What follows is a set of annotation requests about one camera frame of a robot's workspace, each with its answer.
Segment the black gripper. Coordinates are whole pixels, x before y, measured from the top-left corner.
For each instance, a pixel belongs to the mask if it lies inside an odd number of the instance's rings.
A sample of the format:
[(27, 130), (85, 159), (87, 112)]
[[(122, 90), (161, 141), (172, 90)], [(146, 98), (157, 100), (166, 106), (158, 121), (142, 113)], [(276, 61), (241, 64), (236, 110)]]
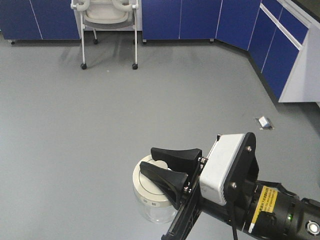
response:
[(236, 158), (235, 167), (231, 168), (224, 184), (226, 204), (221, 206), (202, 197), (199, 182), (181, 205), (188, 174), (193, 174), (196, 170), (198, 159), (202, 157), (201, 149), (170, 150), (152, 147), (150, 153), (153, 160), (164, 161), (171, 170), (143, 161), (139, 164), (140, 172), (160, 188), (178, 210), (169, 230), (161, 237), (163, 240), (185, 240), (201, 213), (231, 226), (233, 239), (238, 239), (237, 230), (243, 229), (250, 214), (257, 186), (259, 167), (254, 155)]

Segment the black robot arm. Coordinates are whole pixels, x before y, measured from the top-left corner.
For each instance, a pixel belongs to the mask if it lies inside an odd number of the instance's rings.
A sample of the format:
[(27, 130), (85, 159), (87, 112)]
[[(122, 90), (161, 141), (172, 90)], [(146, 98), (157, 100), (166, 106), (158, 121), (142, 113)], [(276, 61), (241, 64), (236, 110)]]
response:
[(279, 182), (259, 181), (255, 145), (223, 146), (217, 141), (208, 157), (200, 149), (152, 148), (151, 156), (168, 169), (140, 163), (141, 173), (159, 187), (177, 210), (164, 240), (184, 240), (201, 213), (258, 240), (317, 240), (320, 204), (299, 197)]

